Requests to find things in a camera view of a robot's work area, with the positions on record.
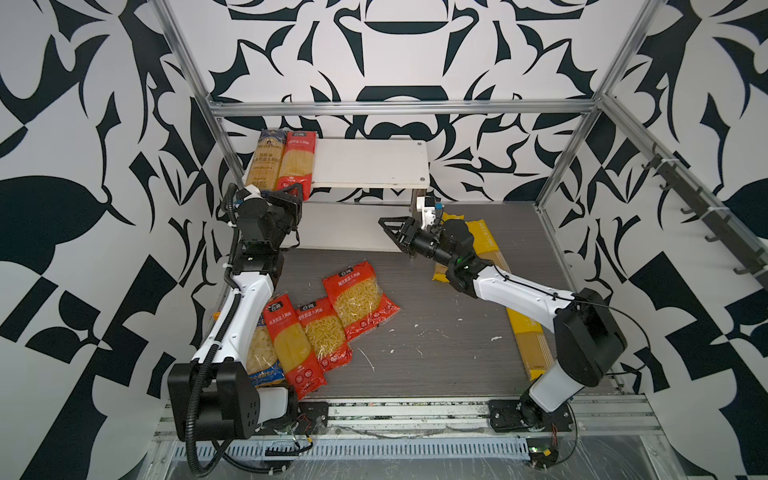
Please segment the red long spaghetti bag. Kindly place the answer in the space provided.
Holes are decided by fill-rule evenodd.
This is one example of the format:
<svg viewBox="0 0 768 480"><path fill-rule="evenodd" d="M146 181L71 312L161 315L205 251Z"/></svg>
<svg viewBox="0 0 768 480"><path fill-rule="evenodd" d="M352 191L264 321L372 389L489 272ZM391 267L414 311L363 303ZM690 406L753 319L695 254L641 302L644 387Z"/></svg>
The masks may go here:
<svg viewBox="0 0 768 480"><path fill-rule="evenodd" d="M287 133L276 183L278 190L299 184L303 200L309 199L312 191L316 144L316 132L290 131Z"/></svg>

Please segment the blue-ended spaghetti bag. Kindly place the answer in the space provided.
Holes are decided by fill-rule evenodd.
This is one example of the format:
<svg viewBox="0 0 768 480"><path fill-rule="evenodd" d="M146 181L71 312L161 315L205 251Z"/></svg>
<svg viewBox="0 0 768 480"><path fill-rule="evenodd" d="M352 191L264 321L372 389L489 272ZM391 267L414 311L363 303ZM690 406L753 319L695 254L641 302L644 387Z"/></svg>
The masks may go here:
<svg viewBox="0 0 768 480"><path fill-rule="evenodd" d="M260 132L255 151L245 172L244 184L259 190L274 190L287 141L287 132L267 129Z"/></svg>

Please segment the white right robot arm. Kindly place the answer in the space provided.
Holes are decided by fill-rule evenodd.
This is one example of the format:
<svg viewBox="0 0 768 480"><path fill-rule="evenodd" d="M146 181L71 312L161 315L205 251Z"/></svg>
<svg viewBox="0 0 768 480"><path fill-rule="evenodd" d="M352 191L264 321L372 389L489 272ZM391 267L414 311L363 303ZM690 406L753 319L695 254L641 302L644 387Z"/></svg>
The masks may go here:
<svg viewBox="0 0 768 480"><path fill-rule="evenodd" d="M382 217L378 223L400 251L444 266L456 291L520 313L554 334L555 363L520 398L526 425L598 385L626 351L627 339L614 317L618 310L599 293L556 289L502 269L476 253L464 221L450 219L427 229L410 216Z"/></svg>

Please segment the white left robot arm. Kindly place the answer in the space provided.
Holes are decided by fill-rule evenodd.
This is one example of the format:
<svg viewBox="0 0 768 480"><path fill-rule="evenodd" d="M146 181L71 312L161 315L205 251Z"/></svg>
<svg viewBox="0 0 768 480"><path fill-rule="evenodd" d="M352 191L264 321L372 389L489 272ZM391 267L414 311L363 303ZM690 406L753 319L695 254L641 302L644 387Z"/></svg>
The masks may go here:
<svg viewBox="0 0 768 480"><path fill-rule="evenodd" d="M223 209L233 229L219 319L191 360L173 364L167 378L176 434L197 478L208 476L235 440L264 425L284 427L295 417L295 395L285 386L256 388L247 355L263 309L276 291L283 242L297 233L303 188L228 187Z"/></svg>

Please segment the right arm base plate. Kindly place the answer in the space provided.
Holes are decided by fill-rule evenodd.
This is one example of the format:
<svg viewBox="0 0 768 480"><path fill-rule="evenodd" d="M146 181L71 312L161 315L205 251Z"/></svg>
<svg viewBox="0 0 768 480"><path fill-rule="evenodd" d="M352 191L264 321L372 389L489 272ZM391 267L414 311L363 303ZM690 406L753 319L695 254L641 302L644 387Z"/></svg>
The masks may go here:
<svg viewBox="0 0 768 480"><path fill-rule="evenodd" d="M572 431L573 416L567 403L553 412L546 412L528 398L492 399L487 405L490 427L497 433Z"/></svg>

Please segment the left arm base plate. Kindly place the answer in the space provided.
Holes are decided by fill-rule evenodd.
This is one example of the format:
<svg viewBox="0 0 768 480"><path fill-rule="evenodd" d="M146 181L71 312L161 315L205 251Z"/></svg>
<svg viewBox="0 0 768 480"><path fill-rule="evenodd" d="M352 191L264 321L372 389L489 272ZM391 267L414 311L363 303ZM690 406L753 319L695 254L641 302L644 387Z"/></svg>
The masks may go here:
<svg viewBox="0 0 768 480"><path fill-rule="evenodd" d="M326 430L330 404L323 401L301 401L289 407L278 419L267 421L261 433L312 435Z"/></svg>

